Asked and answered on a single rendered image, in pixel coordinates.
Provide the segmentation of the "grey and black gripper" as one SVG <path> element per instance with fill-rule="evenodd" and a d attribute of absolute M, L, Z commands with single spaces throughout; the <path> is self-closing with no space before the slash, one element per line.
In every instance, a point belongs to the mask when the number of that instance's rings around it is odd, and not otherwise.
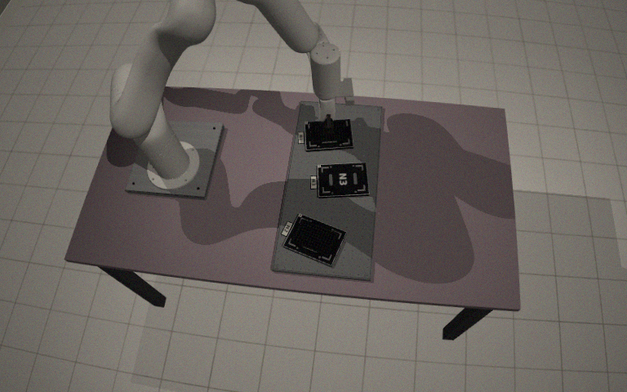
<path fill-rule="evenodd" d="M 324 134 L 334 133 L 333 121 L 336 115 L 336 98 L 322 99 L 318 97 L 319 118 L 324 122 Z M 326 120 L 325 120 L 326 119 Z M 333 119 L 333 120 L 332 120 Z M 327 124 L 326 124 L 327 121 Z"/>

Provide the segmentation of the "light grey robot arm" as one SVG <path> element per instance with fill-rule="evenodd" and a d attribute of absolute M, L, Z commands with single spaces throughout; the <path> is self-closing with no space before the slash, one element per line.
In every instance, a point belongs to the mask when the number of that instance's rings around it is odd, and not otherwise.
<path fill-rule="evenodd" d="M 346 106 L 354 105 L 352 78 L 340 81 L 339 48 L 329 42 L 299 0 L 237 1 L 256 6 L 293 51 L 307 54 L 309 63 L 312 61 L 313 93 L 317 97 L 344 97 Z M 179 189 L 198 173 L 199 154 L 192 145 L 178 140 L 161 99 L 182 53 L 203 42 L 215 21 L 215 0 L 170 0 L 166 19 L 149 29 L 133 64 L 120 65 L 113 73 L 111 125 L 120 136 L 135 141 L 150 161 L 148 177 L 159 189 Z"/>

